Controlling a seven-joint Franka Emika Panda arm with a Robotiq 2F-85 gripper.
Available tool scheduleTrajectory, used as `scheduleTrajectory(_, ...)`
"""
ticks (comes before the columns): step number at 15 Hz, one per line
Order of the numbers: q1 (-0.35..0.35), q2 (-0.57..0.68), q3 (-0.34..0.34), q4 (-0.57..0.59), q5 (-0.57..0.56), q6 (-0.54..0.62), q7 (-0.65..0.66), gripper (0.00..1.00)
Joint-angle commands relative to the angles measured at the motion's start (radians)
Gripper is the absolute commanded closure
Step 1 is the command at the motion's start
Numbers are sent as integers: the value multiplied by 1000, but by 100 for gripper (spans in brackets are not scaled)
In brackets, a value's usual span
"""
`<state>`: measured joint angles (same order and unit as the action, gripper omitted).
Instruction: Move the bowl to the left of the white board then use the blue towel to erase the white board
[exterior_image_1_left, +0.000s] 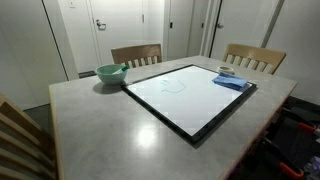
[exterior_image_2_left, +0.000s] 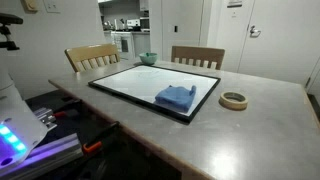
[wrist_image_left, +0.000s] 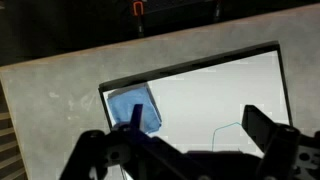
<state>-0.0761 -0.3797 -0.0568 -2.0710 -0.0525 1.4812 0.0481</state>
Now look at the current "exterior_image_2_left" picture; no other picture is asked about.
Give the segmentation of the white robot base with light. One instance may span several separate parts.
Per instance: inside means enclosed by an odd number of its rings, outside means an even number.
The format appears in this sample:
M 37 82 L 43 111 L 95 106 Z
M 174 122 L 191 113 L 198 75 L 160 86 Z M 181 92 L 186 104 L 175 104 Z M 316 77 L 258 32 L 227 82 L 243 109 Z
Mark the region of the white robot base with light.
M 7 72 L 0 74 L 0 174 L 21 164 L 44 139 L 47 127 L 21 98 Z

